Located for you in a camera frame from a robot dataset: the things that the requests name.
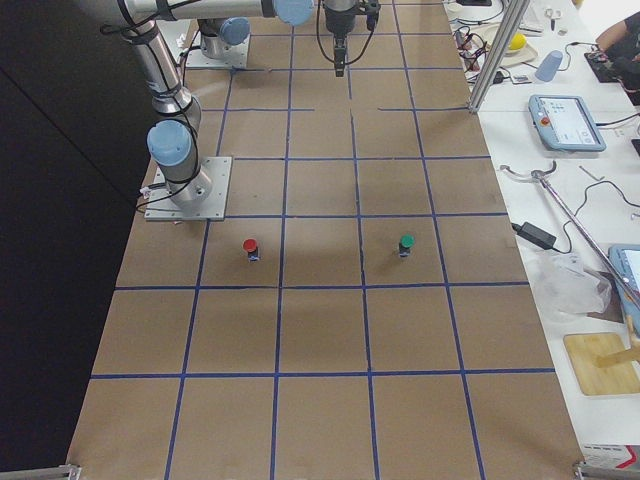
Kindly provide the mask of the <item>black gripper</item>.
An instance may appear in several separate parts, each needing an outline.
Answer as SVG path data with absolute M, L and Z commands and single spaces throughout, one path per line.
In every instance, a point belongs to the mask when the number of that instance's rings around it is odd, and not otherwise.
M 330 32 L 333 34 L 333 65 L 336 77 L 344 77 L 348 25 L 332 25 Z

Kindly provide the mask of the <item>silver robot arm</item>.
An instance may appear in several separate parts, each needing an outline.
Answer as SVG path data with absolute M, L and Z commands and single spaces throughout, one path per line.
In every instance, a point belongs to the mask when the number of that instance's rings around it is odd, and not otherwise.
M 242 44 L 250 35 L 250 22 L 246 17 L 198 19 L 203 54 L 221 59 L 231 47 Z
M 163 174 L 167 193 L 144 202 L 143 208 L 158 204 L 175 214 L 193 211 L 196 216 L 218 203 L 213 170 L 226 160 L 203 157 L 199 149 L 201 105 L 185 86 L 158 21 L 198 21 L 202 49 L 208 51 L 213 42 L 242 44 L 250 35 L 253 17 L 277 18 L 291 26 L 311 16 L 324 18 L 334 39 L 328 60 L 341 77 L 356 16 L 378 14 L 378 8 L 365 1 L 91 1 L 86 9 L 101 21 L 103 35 L 118 35 L 134 48 L 160 117 L 149 130 L 147 146 Z

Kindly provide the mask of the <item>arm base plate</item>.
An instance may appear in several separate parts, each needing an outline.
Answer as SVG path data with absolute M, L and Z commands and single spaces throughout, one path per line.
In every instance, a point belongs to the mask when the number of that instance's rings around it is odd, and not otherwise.
M 237 45 L 199 33 L 186 55 L 189 69 L 240 70 L 247 67 L 250 36 Z
M 232 170 L 231 157 L 203 157 L 199 174 L 180 193 L 167 198 L 180 189 L 172 184 L 166 188 L 163 173 L 156 168 L 154 183 L 147 205 L 143 206 L 147 221 L 223 221 L 225 219 L 228 189 Z

